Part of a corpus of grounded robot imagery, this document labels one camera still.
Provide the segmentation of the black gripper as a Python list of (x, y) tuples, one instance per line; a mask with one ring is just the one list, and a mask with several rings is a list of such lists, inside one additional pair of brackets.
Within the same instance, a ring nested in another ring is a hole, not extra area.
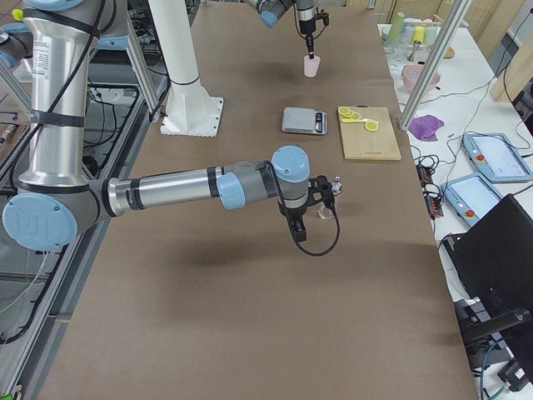
[(308, 198), (302, 205), (291, 207), (288, 199), (277, 200), (281, 215), (286, 219), (289, 228), (292, 228), (292, 236), (296, 243), (302, 243), (307, 240), (306, 227), (303, 222), (303, 215), (306, 210), (312, 205), (312, 201)]
[(314, 57), (314, 38), (313, 33), (315, 32), (315, 18), (300, 20), (300, 32), (303, 36), (306, 37), (306, 48), (309, 57)]

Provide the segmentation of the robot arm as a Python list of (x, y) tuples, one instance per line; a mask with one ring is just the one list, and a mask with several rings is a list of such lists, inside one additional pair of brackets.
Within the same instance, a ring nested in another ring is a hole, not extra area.
[(273, 27), (283, 15), (294, 7), (299, 32), (306, 41), (310, 59), (315, 57), (313, 33), (316, 31), (316, 9), (313, 1), (307, 0), (250, 0), (246, 4), (254, 8), (260, 19), (269, 27)]
[(1, 59), (31, 58), (26, 136), (13, 155), (14, 194), (2, 210), (6, 234), (38, 252), (62, 248), (106, 218), (208, 198), (226, 209), (274, 198), (296, 243), (317, 181), (306, 153), (277, 149), (270, 160), (120, 179), (111, 159), (131, 137), (133, 109), (99, 100), (88, 89), (95, 50), (126, 51), (136, 32), (125, 1), (26, 1), (20, 21), (2, 28)]

